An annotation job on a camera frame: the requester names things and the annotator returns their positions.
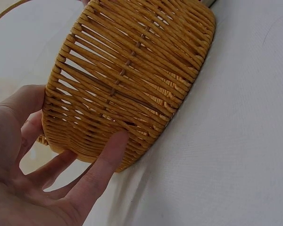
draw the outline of woven strand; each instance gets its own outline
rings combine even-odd
[[[71,29],[46,86],[51,148],[94,162],[109,137],[130,134],[122,171],[155,142],[188,94],[215,31],[191,0],[92,0]]]

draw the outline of wicker basket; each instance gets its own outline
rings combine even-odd
[[[109,137],[127,130],[122,171],[163,132],[187,96],[215,30],[194,0],[92,0],[56,58],[43,106],[55,152],[94,162]]]

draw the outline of white cloth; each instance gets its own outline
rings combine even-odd
[[[0,99],[46,81],[80,10],[36,0],[0,22]],[[213,11],[215,39],[186,101],[85,225],[283,226],[283,0],[218,0]]]

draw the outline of white fabric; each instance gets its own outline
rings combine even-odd
[[[0,79],[45,82],[80,10],[36,0],[8,15]],[[215,39],[186,101],[151,150],[113,176],[86,226],[283,226],[283,0],[218,0],[213,11]]]

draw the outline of gap in weave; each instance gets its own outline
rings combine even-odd
[[[77,57],[77,58],[80,58],[80,59],[82,59],[82,60],[84,60],[84,61],[86,61],[86,62],[89,62],[86,58],[84,58],[83,56],[81,56],[81,55],[79,55],[78,53],[74,52],[73,50],[70,51],[70,54],[72,54],[73,56],[75,56],[75,57]],[[66,59],[65,64],[70,65],[70,66],[72,66],[72,67],[74,67],[74,68],[76,68],[76,69],[78,69],[78,70],[80,70],[80,71],[82,71],[82,72],[84,72],[84,73],[90,75],[90,73],[89,73],[87,70],[85,70],[83,67],[81,67],[81,66],[78,65],[77,63],[73,62],[72,60]],[[70,75],[70,74],[68,74],[67,72],[62,71],[62,75],[65,76],[65,77],[68,78],[68,79],[71,79],[71,80],[74,80],[74,81],[80,83],[80,82],[76,79],[76,75],[74,75],[74,74],[73,74],[73,75]]]
[[[89,33],[94,33],[94,34],[100,36],[102,39],[104,39],[104,41],[106,41],[107,43],[116,45],[116,44],[113,43],[111,40],[109,40],[108,38],[106,38],[104,35],[98,33],[97,31],[90,30],[88,27],[85,27],[84,25],[82,25],[82,27],[83,27],[82,33],[88,35],[88,36],[91,37],[92,39],[97,40],[99,43],[101,43],[102,45],[106,46],[107,48],[113,49],[110,45],[104,43],[103,41],[101,41],[101,40],[99,40],[99,39],[96,39],[93,35],[90,35]]]
[[[66,86],[67,88],[69,88],[69,89],[71,89],[71,90],[79,91],[76,87],[70,85],[68,82],[66,82],[66,81],[64,81],[64,80],[62,80],[62,79],[59,79],[59,83],[62,84],[62,85],[64,85],[64,86]]]
[[[61,99],[62,102],[64,102],[65,104],[71,105],[71,103],[67,100]]]
[[[67,96],[69,96],[69,97],[71,97],[72,95],[70,94],[70,93],[68,93],[67,91],[65,91],[65,90],[63,90],[63,89],[61,89],[61,88],[56,88],[59,92],[62,92],[62,93],[64,93],[63,95],[64,95],[64,98],[65,97],[67,97]]]
[[[113,56],[112,54],[110,54],[110,53],[108,53],[107,51],[103,50],[102,48],[96,46],[95,44],[89,42],[88,40],[83,40],[83,41],[87,42],[87,43],[90,45],[90,47],[87,47],[87,46],[85,46],[85,45],[83,45],[83,44],[81,44],[81,43],[79,43],[79,42],[77,42],[76,44],[77,44],[78,46],[84,48],[85,50],[89,51],[90,54],[97,55],[98,57],[101,57],[101,58],[103,58],[104,60],[107,60],[107,61],[109,61],[109,62],[111,62],[111,63],[112,63],[112,61],[109,60],[108,58],[106,58],[106,57],[104,56],[104,54],[107,54],[107,55],[108,55],[107,57],[111,57],[111,58],[116,59],[115,56]]]

